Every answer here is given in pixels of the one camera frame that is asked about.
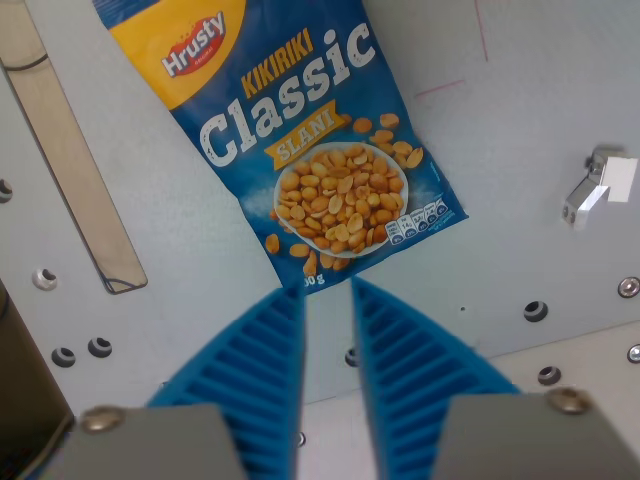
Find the bolt head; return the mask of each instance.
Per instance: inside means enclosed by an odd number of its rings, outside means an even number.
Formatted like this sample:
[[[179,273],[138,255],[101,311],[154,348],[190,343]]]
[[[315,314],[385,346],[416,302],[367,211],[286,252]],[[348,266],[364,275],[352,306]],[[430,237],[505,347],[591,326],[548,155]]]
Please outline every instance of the bolt head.
[[[622,298],[633,298],[640,292],[640,279],[638,277],[627,277],[618,285],[618,295]]]
[[[86,433],[104,433],[124,422],[125,416],[123,408],[104,405],[85,412],[80,420],[80,425]]]
[[[627,359],[631,363],[640,363],[640,345],[634,345],[629,349]]]

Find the roasted peanut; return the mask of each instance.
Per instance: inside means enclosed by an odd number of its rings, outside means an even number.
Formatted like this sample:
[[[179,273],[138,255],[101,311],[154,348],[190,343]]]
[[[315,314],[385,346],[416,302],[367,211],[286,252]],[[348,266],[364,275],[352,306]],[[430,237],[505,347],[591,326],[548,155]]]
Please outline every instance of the roasted peanut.
[[[296,231],[298,232],[298,235],[305,238],[314,238],[316,235],[318,235],[318,232],[316,230],[309,227],[300,227]]]
[[[378,225],[373,230],[373,241],[375,243],[382,243],[387,239],[387,230],[382,225]]]
[[[347,157],[357,157],[364,151],[364,148],[359,143],[354,143],[344,151]]]
[[[359,118],[353,122],[353,130],[356,133],[367,133],[371,130],[371,127],[373,127],[373,124],[368,118]]]
[[[393,177],[389,179],[389,190],[395,193],[400,193],[404,188],[404,182],[401,178]]]
[[[391,198],[393,198],[396,201],[396,205],[398,205],[398,210],[402,210],[402,207],[404,207],[404,200],[402,199],[400,194],[396,192],[391,192],[389,195],[391,195]]]
[[[332,257],[331,255],[327,255],[326,253],[320,254],[320,265],[322,268],[331,268],[333,267],[333,262],[335,262],[336,257]]]
[[[264,243],[267,252],[272,255],[275,255],[280,250],[280,240],[278,240],[278,236],[275,233],[272,233],[267,237],[267,240]]]
[[[374,173],[369,177],[369,185],[381,192],[386,192],[389,189],[387,178],[379,173]]]
[[[305,187],[317,187],[320,184],[320,178],[315,175],[305,175],[300,177],[300,183]]]
[[[311,210],[314,212],[322,212],[329,208],[329,199],[325,196],[316,197],[311,202]]]
[[[378,195],[377,193],[369,194],[369,196],[367,197],[367,203],[370,207],[377,208],[378,205],[380,205],[380,195]]]
[[[400,119],[395,113],[383,113],[380,115],[380,125],[384,128],[396,128]]]
[[[389,143],[393,140],[393,132],[389,130],[377,130],[373,137],[369,137],[373,143]]]
[[[371,215],[371,207],[366,200],[360,199],[356,202],[356,212],[362,215],[363,218],[369,218],[369,215]]]
[[[301,195],[307,202],[310,202],[318,196],[318,190],[313,187],[305,187],[302,189]]]
[[[396,201],[388,193],[380,194],[380,206],[389,211],[393,211],[398,208]]]
[[[300,228],[304,227],[305,223],[302,220],[296,220],[295,218],[292,218],[291,220],[289,220],[289,225],[291,225],[293,228]]]
[[[324,217],[322,217],[322,224],[323,225],[333,225],[334,223],[336,223],[336,217],[335,215],[332,215],[330,213],[327,213]]]
[[[286,205],[278,205],[276,207],[276,213],[280,218],[284,218],[285,220],[289,220],[291,218],[291,210]]]
[[[351,250],[353,250],[358,245],[360,245],[362,242],[364,242],[366,238],[367,238],[367,231],[364,228],[362,228],[362,229],[358,230],[357,232],[351,234],[351,236],[349,236],[349,240],[348,240],[349,248],[351,248]]]
[[[413,151],[413,147],[407,142],[399,141],[393,144],[393,151],[406,157]]]
[[[422,162],[422,157],[424,156],[424,150],[422,147],[416,148],[411,154],[407,157],[407,168],[416,168]]]
[[[304,208],[302,208],[300,205],[291,207],[291,209],[289,210],[289,213],[291,215],[291,218],[295,220],[304,220],[304,217],[307,216],[307,214],[304,211]]]
[[[324,237],[316,237],[313,239],[313,243],[316,244],[320,250],[325,250],[331,246],[331,242]]]
[[[340,270],[344,270],[351,263],[350,258],[336,258],[336,261],[333,262],[333,270],[335,272],[339,272]]]
[[[298,162],[293,169],[300,176],[309,175],[311,173],[311,166],[309,165],[309,162]]]
[[[317,221],[315,218],[307,217],[304,219],[304,223],[307,225],[307,227],[313,228],[318,232],[322,230],[322,224],[319,221]]]
[[[382,209],[376,212],[376,221],[378,222],[378,226],[386,225],[391,220],[393,220],[393,213],[389,210]]]
[[[352,206],[356,204],[356,194],[353,190],[349,190],[344,196],[344,203]]]
[[[324,177],[320,184],[325,190],[335,190],[338,188],[338,179],[334,177]]]
[[[329,160],[331,160],[334,167],[344,167],[347,164],[347,157],[340,150],[331,151]]]
[[[309,256],[309,245],[306,243],[296,243],[289,248],[289,255],[292,257],[304,258]]]
[[[336,215],[342,208],[342,197],[340,195],[334,195],[329,199],[329,213]]]
[[[302,267],[302,271],[307,277],[316,274],[318,271],[318,256],[316,252],[309,252],[309,258],[307,258],[304,267]]]
[[[387,161],[384,158],[377,157],[373,161],[373,173],[379,173],[380,175],[385,175],[387,173],[387,169],[388,169]]]
[[[336,255],[338,253],[344,252],[348,247],[349,244],[347,242],[341,242],[340,240],[331,242],[331,252],[335,253]]]
[[[349,240],[349,230],[343,223],[336,227],[336,240],[340,242],[346,242],[347,240]]]
[[[311,164],[311,173],[318,178],[324,178],[329,174],[329,169],[322,162],[315,162]]]
[[[353,187],[353,176],[348,175],[338,181],[338,193],[345,194]]]
[[[367,172],[362,172],[353,177],[353,186],[360,187],[362,185],[366,185],[369,181],[369,174]]]
[[[396,161],[396,163],[401,169],[404,170],[405,168],[407,168],[407,157],[405,157],[404,155],[400,155],[399,153],[396,153],[393,159]]]

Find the hole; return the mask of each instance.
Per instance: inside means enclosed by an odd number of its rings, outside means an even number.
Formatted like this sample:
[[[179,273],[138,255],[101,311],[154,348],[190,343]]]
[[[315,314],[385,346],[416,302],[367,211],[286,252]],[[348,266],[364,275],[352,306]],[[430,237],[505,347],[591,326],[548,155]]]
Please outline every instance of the hole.
[[[524,318],[528,322],[539,322],[549,313],[549,307],[546,303],[535,301],[524,307]]]
[[[11,184],[3,178],[0,178],[0,193],[4,195],[13,195]]]
[[[50,282],[53,282],[56,279],[56,276],[46,268],[42,271],[42,276],[45,280],[49,280]]]

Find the peanut bag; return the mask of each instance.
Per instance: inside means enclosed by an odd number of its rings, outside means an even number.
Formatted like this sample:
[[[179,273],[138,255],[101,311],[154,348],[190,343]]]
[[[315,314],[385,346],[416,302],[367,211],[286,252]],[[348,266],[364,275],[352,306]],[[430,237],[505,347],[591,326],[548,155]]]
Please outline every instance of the peanut bag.
[[[283,284],[316,292],[466,218],[359,0],[93,3]]]

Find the rivet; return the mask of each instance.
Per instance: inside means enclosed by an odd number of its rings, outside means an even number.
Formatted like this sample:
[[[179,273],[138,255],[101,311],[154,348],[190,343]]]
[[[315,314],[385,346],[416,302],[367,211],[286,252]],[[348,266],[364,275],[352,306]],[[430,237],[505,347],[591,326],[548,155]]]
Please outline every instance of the rivet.
[[[86,433],[104,433],[124,422],[125,417],[123,408],[103,405],[86,411],[80,419],[80,425]]]
[[[622,298],[633,298],[640,292],[640,279],[627,277],[618,285],[618,295]]]
[[[567,415],[583,414],[592,406],[591,398],[586,392],[568,387],[555,388],[546,397],[553,408]]]

